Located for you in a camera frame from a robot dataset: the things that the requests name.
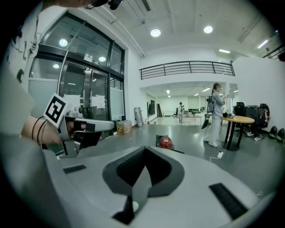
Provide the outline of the round wooden table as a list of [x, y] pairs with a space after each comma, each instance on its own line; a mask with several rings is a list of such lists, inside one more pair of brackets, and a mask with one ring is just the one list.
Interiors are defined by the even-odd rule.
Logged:
[[[237, 116], [237, 115], [235, 115], [235, 117], [233, 117], [233, 118], [225, 118], [224, 117], [224, 118], [222, 118], [222, 120], [228, 121], [227, 133], [225, 136], [225, 141], [222, 142], [222, 147], [228, 151], [239, 150], [245, 124], [254, 123], [255, 120], [252, 118], [249, 118], [249, 117]], [[237, 123], [240, 124], [239, 138], [238, 138], [237, 142], [232, 142], [235, 126]]]

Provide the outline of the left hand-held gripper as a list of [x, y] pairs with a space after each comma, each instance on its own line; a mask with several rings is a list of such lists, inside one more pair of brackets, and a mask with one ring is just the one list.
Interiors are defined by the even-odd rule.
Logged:
[[[44, 117], [56, 127], [63, 146], [60, 158], [75, 158], [81, 149], [96, 146], [103, 131], [114, 128], [114, 122], [94, 119], [78, 118], [78, 112], [72, 108], [67, 100], [54, 93], [44, 111]], [[86, 131], [75, 131], [70, 137], [66, 128], [66, 119], [74, 118], [85, 126]]]

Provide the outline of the black balcony railing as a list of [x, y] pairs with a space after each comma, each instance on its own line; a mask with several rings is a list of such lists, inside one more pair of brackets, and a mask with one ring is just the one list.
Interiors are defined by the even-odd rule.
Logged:
[[212, 73], [235, 76], [231, 63], [216, 61], [178, 61], [141, 68], [141, 80], [191, 73]]

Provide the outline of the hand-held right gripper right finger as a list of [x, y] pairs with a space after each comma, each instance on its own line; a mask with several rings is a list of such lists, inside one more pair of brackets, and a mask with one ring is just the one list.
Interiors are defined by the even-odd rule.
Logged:
[[[185, 175], [168, 196], [149, 198], [132, 228], [246, 228], [272, 202], [275, 193], [259, 198], [243, 182], [205, 159], [166, 151], [180, 162]], [[232, 220], [210, 186], [222, 183], [248, 210]]]

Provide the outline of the person's left forearm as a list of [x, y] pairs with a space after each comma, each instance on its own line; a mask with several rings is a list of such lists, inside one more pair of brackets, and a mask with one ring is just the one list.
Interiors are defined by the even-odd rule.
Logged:
[[[23, 129], [21, 131], [21, 137], [22, 138], [28, 138], [32, 140], [31, 137], [31, 133], [32, 133], [32, 128], [33, 125], [35, 123], [35, 121], [37, 120], [37, 118], [32, 117], [32, 116], [28, 116], [25, 124], [23, 126]], [[44, 120], [40, 120], [36, 126], [36, 130], [35, 130], [35, 136], [37, 135], [37, 129], [38, 127], [41, 125], [41, 123]], [[57, 129], [55, 126], [53, 126], [52, 124], [50, 124], [49, 122], [44, 126], [43, 131], [40, 133], [40, 142], [42, 144], [61, 144], [61, 139], [58, 135]]]

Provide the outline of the glass double door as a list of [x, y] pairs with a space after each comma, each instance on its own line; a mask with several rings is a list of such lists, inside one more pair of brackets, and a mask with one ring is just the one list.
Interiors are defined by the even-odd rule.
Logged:
[[85, 20], [64, 13], [41, 38], [29, 73], [28, 92], [43, 115], [53, 93], [80, 117], [125, 120], [124, 50]]

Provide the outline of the black flat bag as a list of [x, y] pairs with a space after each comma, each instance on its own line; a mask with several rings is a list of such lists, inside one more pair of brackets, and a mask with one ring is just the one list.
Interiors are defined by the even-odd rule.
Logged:
[[211, 113], [205, 114], [205, 120], [203, 122], [201, 129], [205, 129], [208, 126], [210, 116], [211, 116]]

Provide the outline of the metal folding frame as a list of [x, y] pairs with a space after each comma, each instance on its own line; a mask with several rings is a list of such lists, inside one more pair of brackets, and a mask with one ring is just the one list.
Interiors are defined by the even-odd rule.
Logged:
[[140, 107], [135, 107], [134, 108], [134, 113], [135, 113], [135, 120], [137, 122], [138, 127], [142, 127], [144, 124], [143, 116], [142, 116], [142, 110]]

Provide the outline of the person's left hand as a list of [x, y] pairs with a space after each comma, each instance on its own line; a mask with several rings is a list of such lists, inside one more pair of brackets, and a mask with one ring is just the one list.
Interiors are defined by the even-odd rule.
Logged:
[[71, 137], [76, 131], [84, 131], [86, 129], [86, 123], [77, 121], [74, 118], [67, 118], [66, 128], [69, 136]]

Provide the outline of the patterned cardboard box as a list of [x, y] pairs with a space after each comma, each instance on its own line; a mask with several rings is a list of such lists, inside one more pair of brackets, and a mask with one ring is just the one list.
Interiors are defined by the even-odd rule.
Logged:
[[117, 134], [126, 135], [132, 131], [132, 121], [124, 120], [116, 122]]

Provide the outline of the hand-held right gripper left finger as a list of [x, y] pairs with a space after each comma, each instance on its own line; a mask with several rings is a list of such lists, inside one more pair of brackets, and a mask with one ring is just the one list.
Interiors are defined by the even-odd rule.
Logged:
[[145, 147], [86, 158], [45, 151], [54, 187], [76, 227], [147, 228]]

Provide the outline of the black office chair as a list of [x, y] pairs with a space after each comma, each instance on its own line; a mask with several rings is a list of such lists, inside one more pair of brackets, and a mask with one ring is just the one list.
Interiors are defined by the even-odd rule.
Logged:
[[259, 107], [258, 106], [247, 106], [246, 107], [246, 117], [254, 119], [253, 123], [248, 124], [249, 132], [247, 136], [260, 136], [259, 130], [259, 122], [260, 122], [260, 115], [259, 115]]
[[[246, 116], [246, 107], [245, 107], [244, 103], [243, 102], [237, 102], [236, 106], [234, 106], [233, 112], [237, 116], [245, 117]], [[240, 123], [236, 123], [235, 127], [238, 128], [237, 130], [235, 130], [237, 132], [236, 136], [239, 136], [240, 135], [241, 124]]]

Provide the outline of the black wrist band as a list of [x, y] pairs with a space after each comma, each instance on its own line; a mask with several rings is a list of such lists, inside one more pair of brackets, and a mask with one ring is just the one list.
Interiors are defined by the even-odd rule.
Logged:
[[[37, 135], [35, 136], [36, 126], [37, 126], [38, 122], [39, 122], [40, 120], [42, 120], [42, 119], [44, 119], [44, 121], [43, 121], [43, 122], [41, 123], [41, 125], [38, 127], [38, 129], [37, 129]], [[34, 125], [33, 125], [31, 137], [32, 137], [32, 140], [36, 140], [37, 144], [39, 144], [39, 145], [42, 144], [42, 143], [40, 142], [40, 133], [43, 131], [44, 126], [45, 126], [47, 123], [48, 123], [48, 120], [46, 119], [46, 117], [41, 116], [41, 117], [39, 117], [39, 118], [35, 121], [35, 123], [34, 123]]]

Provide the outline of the red vacuum cleaner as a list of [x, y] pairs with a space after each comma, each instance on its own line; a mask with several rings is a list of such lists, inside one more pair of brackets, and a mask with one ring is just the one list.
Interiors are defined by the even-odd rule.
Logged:
[[156, 147], [174, 150], [175, 145], [168, 135], [156, 135]]

